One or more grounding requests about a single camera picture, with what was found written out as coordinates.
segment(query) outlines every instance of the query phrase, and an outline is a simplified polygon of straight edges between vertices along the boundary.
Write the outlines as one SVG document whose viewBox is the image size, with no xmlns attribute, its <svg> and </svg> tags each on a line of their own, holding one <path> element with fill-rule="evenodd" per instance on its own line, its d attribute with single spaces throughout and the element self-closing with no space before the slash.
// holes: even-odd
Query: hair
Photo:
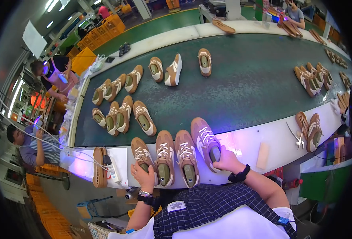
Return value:
<svg viewBox="0 0 352 239">
<path fill-rule="evenodd" d="M 37 75 L 38 69 L 43 66 L 43 62 L 40 60 L 35 60 L 30 64 L 31 71 L 34 75 Z"/>
<path fill-rule="evenodd" d="M 15 142 L 15 139 L 14 139 L 14 132 L 15 131 L 16 131 L 16 127 L 15 126 L 9 125 L 7 127 L 6 135 L 7 135 L 8 141 L 10 141 L 11 143 Z"/>
</svg>

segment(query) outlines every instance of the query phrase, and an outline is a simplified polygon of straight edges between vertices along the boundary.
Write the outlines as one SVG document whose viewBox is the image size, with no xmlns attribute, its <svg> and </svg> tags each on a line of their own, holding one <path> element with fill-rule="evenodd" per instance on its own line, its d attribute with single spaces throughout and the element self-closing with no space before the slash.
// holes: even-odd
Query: checkered apron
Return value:
<svg viewBox="0 0 352 239">
<path fill-rule="evenodd" d="M 244 204 L 273 224 L 283 226 L 290 238 L 297 237 L 288 220 L 278 216 L 258 193 L 243 183 L 226 186 L 198 184 L 179 193 L 173 200 L 183 201 L 186 208 L 171 212 L 163 208 L 154 218 L 155 239 L 170 239 L 174 232 L 215 221 Z"/>
</svg>

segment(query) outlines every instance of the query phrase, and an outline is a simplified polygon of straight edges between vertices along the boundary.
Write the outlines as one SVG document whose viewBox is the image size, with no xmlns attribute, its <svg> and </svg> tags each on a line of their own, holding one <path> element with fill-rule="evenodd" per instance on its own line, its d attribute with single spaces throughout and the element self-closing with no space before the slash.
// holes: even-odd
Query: pink apron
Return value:
<svg viewBox="0 0 352 239">
<path fill-rule="evenodd" d="M 67 96 L 68 92 L 74 87 L 75 84 L 79 82 L 79 79 L 72 71 L 70 71 L 70 75 L 68 76 L 68 79 L 67 79 L 68 83 L 67 84 L 64 83 L 59 78 L 59 74 L 62 74 L 62 72 L 60 72 L 58 68 L 55 66 L 54 59 L 52 57 L 51 57 L 51 62 L 55 68 L 54 72 L 49 78 L 47 78 L 46 76 L 43 76 L 43 77 L 52 85 L 56 86 L 56 88 L 58 88 L 61 94 L 64 94 L 65 96 Z"/>
</svg>

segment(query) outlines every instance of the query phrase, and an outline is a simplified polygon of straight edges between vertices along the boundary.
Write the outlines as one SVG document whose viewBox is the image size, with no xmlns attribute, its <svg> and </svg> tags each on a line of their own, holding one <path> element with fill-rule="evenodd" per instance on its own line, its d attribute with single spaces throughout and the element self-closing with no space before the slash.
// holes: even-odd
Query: white t-shirt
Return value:
<svg viewBox="0 0 352 239">
<path fill-rule="evenodd" d="M 285 218 L 297 231 L 294 222 L 293 212 L 290 208 L 273 208 L 273 211 Z M 153 218 L 143 229 L 120 234 L 110 232 L 108 239 L 153 239 Z M 185 231 L 173 233 L 172 239 L 201 239 L 201 238 L 289 238 L 283 226 L 271 223 L 265 217 L 259 215 L 246 205 L 236 208 L 232 212 L 217 219 L 216 221 L 204 224 Z"/>
</svg>

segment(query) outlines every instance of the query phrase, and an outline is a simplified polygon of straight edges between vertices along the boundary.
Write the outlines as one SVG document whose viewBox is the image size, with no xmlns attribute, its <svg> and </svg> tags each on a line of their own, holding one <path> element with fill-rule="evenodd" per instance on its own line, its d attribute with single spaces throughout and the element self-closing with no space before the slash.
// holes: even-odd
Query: blue metal chair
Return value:
<svg viewBox="0 0 352 239">
<path fill-rule="evenodd" d="M 105 201 L 106 202 L 106 199 L 109 199 L 109 198 L 112 198 L 112 196 L 107 197 L 107 198 L 102 198 L 102 199 L 93 199 L 93 200 L 90 200 L 90 201 L 81 202 L 81 203 L 78 203 L 76 205 L 76 207 L 78 208 L 80 216 L 84 220 L 92 220 L 92 218 L 94 218 L 94 217 L 111 217 L 111 216 L 100 216 L 97 213 L 97 210 L 96 210 L 96 207 L 95 207 L 95 204 L 94 204 L 94 203 L 97 203 L 97 202 L 100 202 L 100 201 Z"/>
</svg>

